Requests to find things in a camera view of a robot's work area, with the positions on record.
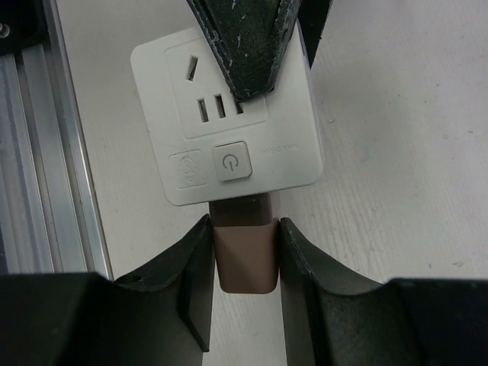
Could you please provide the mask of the white power strip socket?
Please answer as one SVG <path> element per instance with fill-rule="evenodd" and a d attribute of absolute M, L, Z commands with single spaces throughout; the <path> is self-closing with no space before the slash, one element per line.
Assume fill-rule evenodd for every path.
<path fill-rule="evenodd" d="M 323 147 L 299 28 L 274 89 L 237 101 L 201 30 L 134 48 L 130 62 L 167 200 L 199 204 L 311 185 Z"/>

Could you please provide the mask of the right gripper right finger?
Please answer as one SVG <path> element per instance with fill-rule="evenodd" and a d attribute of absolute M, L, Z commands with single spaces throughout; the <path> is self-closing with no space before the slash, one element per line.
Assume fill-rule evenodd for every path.
<path fill-rule="evenodd" d="M 287 364 L 387 365 L 388 286 L 312 244 L 295 223 L 279 226 Z"/>

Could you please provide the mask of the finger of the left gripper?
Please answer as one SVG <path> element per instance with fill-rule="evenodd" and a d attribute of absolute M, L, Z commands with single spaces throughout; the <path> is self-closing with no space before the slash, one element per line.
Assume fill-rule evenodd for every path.
<path fill-rule="evenodd" d="M 189 1 L 231 94 L 247 102 L 275 86 L 300 1 Z"/>
<path fill-rule="evenodd" d="M 333 0 L 301 1 L 297 20 L 300 24 L 310 66 L 315 60 L 332 3 Z"/>

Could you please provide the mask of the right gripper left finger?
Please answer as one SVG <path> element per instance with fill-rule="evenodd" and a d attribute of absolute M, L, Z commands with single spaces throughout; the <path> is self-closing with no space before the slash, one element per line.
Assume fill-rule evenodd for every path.
<path fill-rule="evenodd" d="M 155 258 L 119 277 L 112 365 L 200 365 L 210 349 L 214 292 L 208 215 Z"/>

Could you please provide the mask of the pink plug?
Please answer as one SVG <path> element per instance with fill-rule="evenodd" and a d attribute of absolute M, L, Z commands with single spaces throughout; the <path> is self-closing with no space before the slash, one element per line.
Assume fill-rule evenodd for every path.
<path fill-rule="evenodd" d="M 269 193 L 209 203 L 220 288 L 269 294 L 278 282 L 275 218 Z"/>

